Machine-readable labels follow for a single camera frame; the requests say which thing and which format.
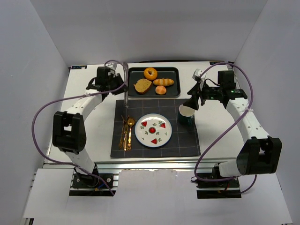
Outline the orange glazed donut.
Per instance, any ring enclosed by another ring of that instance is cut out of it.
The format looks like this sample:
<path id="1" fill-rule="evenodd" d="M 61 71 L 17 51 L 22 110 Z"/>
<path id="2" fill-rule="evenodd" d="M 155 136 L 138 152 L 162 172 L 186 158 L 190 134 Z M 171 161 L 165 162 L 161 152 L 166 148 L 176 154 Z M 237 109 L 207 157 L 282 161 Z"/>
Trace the orange glazed donut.
<path id="1" fill-rule="evenodd" d="M 158 76 L 158 72 L 155 68 L 152 67 L 148 67 L 144 70 L 143 72 L 144 77 L 150 81 L 154 81 L 157 76 Z"/>

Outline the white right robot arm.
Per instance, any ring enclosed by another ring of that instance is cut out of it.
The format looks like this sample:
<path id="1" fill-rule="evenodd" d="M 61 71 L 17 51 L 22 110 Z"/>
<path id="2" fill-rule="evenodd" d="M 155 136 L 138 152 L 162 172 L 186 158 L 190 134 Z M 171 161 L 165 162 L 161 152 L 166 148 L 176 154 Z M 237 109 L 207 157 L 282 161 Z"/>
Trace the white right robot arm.
<path id="1" fill-rule="evenodd" d="M 188 92 L 191 98 L 184 106 L 198 110 L 207 100 L 217 100 L 230 113 L 243 138 L 244 145 L 234 160 L 219 163 L 212 179 L 243 175 L 272 174 L 277 170 L 282 142 L 273 138 L 261 126 L 251 111 L 244 90 L 237 89 L 233 71 L 219 71 L 217 83 L 210 87 L 206 76 L 196 69 L 192 78 L 196 85 Z"/>

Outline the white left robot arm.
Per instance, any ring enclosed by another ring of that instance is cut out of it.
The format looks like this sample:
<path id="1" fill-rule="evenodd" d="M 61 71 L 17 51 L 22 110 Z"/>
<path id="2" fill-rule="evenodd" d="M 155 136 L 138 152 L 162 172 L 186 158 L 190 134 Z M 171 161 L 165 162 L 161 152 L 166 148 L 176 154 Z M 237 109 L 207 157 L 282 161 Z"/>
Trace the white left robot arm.
<path id="1" fill-rule="evenodd" d="M 127 63 L 107 61 L 97 68 L 96 76 L 87 84 L 83 96 L 66 111 L 57 111 L 53 116 L 52 144 L 70 158 L 81 174 L 95 174 L 96 169 L 85 149 L 85 120 L 109 94 L 118 95 L 128 90 L 126 82 L 116 72 L 117 65 L 127 73 Z"/>

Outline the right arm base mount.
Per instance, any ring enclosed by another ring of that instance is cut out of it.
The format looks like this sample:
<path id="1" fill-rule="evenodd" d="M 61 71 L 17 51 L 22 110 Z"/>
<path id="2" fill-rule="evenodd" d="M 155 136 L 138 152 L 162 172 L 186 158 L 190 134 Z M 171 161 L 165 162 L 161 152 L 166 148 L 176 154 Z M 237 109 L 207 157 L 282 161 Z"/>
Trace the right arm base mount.
<path id="1" fill-rule="evenodd" d="M 237 179 L 204 182 L 198 180 L 195 176 L 191 177 L 191 182 L 196 184 L 198 199 L 233 199 L 241 198 L 240 184 Z"/>

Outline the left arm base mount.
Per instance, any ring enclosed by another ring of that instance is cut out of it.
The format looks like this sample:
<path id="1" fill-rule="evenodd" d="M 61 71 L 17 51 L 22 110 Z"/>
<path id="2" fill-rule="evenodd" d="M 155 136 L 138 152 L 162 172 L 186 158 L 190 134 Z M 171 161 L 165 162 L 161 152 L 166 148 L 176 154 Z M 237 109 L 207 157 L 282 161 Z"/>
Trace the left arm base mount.
<path id="1" fill-rule="evenodd" d="M 119 175 L 117 173 L 98 173 L 111 191 L 115 194 Z M 71 179 L 69 196 L 113 196 L 103 181 L 87 174 L 81 174 L 74 169 Z"/>

